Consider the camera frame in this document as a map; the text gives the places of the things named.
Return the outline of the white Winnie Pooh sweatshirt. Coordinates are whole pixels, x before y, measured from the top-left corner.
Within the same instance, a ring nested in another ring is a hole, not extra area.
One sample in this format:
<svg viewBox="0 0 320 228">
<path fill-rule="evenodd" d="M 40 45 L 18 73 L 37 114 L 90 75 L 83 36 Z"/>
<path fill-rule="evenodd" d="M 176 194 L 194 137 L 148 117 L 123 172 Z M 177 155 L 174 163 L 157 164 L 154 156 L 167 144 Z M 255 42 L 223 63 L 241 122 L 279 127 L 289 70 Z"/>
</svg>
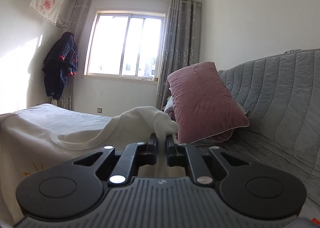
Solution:
<svg viewBox="0 0 320 228">
<path fill-rule="evenodd" d="M 154 133 L 163 147 L 178 125 L 165 112 L 151 106 L 136 107 L 111 117 L 101 130 L 58 134 L 35 125 L 16 112 L 1 115 L 1 220 L 12 225 L 22 218 L 16 187 L 27 176 L 110 145 L 124 149 L 129 143 L 148 141 Z"/>
</svg>

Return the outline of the folded grey pink quilt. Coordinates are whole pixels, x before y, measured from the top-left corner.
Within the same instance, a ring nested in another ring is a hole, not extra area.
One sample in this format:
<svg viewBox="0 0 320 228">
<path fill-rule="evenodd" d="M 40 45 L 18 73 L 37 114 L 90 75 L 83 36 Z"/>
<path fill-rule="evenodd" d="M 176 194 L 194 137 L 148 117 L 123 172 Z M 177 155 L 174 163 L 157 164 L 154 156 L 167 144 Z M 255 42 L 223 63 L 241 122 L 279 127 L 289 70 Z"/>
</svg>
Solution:
<svg viewBox="0 0 320 228">
<path fill-rule="evenodd" d="M 167 104 L 163 108 L 163 111 L 170 116 L 171 120 L 176 121 L 173 106 L 174 106 L 173 97 L 170 96 L 168 98 Z M 204 139 L 200 139 L 196 142 L 192 142 L 192 144 L 199 147 L 220 146 L 223 142 L 230 139 L 232 134 L 233 134 L 233 130 L 231 129 L 225 133 L 218 134 L 216 136 L 210 136 Z"/>
</svg>

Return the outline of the dusty pink pillow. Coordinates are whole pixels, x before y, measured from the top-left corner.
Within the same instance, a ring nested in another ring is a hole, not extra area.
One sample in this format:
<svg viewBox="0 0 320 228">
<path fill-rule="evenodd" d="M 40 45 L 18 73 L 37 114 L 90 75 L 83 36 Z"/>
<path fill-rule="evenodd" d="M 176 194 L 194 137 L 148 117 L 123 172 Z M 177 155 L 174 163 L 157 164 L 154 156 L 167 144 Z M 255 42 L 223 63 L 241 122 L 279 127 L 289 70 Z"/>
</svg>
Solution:
<svg viewBox="0 0 320 228">
<path fill-rule="evenodd" d="M 178 142 L 199 144 L 229 139 L 249 119 L 222 82 L 213 62 L 181 68 L 168 76 Z"/>
</svg>

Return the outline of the grey curtain right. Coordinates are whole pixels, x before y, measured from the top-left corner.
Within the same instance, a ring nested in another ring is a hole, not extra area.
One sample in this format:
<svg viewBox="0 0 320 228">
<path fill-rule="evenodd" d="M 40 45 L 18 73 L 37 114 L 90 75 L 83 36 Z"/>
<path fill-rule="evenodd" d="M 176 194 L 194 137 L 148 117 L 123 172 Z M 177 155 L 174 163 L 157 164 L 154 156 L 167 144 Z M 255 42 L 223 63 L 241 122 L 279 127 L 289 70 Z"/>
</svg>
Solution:
<svg viewBox="0 0 320 228">
<path fill-rule="evenodd" d="M 201 17 L 201 4 L 196 1 L 170 0 L 155 102 L 160 110 L 171 95 L 167 77 L 200 62 Z"/>
</svg>

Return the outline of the window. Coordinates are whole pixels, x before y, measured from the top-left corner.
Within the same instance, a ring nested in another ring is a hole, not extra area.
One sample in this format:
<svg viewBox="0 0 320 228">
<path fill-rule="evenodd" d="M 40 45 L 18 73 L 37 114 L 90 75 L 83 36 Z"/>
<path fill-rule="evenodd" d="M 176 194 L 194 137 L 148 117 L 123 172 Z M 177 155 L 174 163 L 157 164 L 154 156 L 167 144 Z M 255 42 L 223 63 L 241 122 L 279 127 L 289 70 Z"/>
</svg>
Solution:
<svg viewBox="0 0 320 228">
<path fill-rule="evenodd" d="M 155 80 L 164 34 L 165 14 L 109 10 L 96 12 L 84 75 Z"/>
</svg>

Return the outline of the dark blue hanging jacket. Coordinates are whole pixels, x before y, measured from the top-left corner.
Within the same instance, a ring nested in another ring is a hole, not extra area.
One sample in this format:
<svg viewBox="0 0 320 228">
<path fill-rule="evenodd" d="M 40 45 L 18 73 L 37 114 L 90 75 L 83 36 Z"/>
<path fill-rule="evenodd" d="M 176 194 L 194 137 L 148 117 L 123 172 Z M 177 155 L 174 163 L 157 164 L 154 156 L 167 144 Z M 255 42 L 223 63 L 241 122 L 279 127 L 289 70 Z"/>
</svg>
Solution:
<svg viewBox="0 0 320 228">
<path fill-rule="evenodd" d="M 50 49 L 43 61 L 44 87 L 46 95 L 59 100 L 66 86 L 68 70 L 71 68 L 66 57 L 73 47 L 71 33 L 63 33 Z"/>
</svg>

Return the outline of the grey quilted headboard cover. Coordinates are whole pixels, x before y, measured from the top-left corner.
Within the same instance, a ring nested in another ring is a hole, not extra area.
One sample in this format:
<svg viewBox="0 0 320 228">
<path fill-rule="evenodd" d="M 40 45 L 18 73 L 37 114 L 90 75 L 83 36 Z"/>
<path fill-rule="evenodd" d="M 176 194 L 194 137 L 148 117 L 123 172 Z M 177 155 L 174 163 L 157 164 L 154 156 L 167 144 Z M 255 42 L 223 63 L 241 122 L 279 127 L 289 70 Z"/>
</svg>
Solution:
<svg viewBox="0 0 320 228">
<path fill-rule="evenodd" d="M 298 177 L 319 206 L 319 50 L 274 55 L 219 71 L 249 126 L 222 148 Z"/>
</svg>

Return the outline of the red booklet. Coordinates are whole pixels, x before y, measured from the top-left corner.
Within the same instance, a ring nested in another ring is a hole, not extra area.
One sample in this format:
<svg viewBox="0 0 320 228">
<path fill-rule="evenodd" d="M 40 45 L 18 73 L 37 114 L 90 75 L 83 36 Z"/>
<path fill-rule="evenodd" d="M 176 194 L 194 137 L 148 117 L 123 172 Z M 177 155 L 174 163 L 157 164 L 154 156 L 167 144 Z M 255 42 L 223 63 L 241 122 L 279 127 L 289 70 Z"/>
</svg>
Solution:
<svg viewBox="0 0 320 228">
<path fill-rule="evenodd" d="M 316 218 L 312 218 L 311 221 L 317 225 L 320 225 L 320 221 Z"/>
</svg>

